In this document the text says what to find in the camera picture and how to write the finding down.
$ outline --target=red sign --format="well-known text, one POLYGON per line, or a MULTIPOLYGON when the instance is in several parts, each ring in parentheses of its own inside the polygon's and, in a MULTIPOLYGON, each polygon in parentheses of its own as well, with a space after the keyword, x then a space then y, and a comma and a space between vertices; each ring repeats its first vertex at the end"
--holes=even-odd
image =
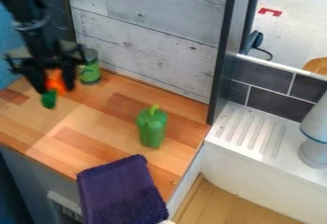
POLYGON ((266 12, 271 12, 273 16, 280 16, 282 14, 282 11, 276 11, 272 9, 267 9, 267 8, 261 8, 258 13, 265 14, 266 12))

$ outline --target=wooden countertop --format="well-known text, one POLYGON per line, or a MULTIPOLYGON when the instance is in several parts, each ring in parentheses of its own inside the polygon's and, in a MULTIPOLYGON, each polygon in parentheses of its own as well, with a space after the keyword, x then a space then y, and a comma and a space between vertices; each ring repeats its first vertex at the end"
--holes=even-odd
POLYGON ((102 77, 96 86, 78 84, 55 110, 43 108, 23 78, 0 91, 0 142, 70 179, 142 154, 168 200, 207 134, 207 105, 114 74, 102 77), (168 112, 160 149, 142 146, 135 125, 139 111, 152 103, 168 112))

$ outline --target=tile backsplash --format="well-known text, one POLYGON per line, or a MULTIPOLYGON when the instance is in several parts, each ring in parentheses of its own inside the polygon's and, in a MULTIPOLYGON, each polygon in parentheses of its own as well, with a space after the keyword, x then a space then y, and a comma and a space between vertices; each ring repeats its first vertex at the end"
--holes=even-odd
POLYGON ((301 122, 327 90, 327 81, 236 59, 229 100, 301 122))

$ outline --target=purple towel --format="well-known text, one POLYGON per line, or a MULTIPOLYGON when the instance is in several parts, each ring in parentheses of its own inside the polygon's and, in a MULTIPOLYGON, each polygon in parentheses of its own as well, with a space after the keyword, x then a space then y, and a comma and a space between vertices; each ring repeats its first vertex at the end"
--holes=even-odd
POLYGON ((86 169, 77 183, 84 224, 154 224, 168 218, 141 155, 86 169))

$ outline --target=wooden floor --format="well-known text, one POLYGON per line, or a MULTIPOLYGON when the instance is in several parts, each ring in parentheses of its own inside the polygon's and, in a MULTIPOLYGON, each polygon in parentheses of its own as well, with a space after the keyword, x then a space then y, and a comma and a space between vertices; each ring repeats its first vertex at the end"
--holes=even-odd
POLYGON ((199 176, 174 217, 176 224, 300 224, 216 188, 199 176))
POLYGON ((164 200, 204 140, 206 118, 205 104, 106 72, 98 85, 78 83, 54 110, 42 107, 24 79, 0 91, 0 143, 72 180, 86 168, 142 154, 164 200), (160 149, 142 146, 136 127, 138 113, 153 103, 168 114, 160 149))

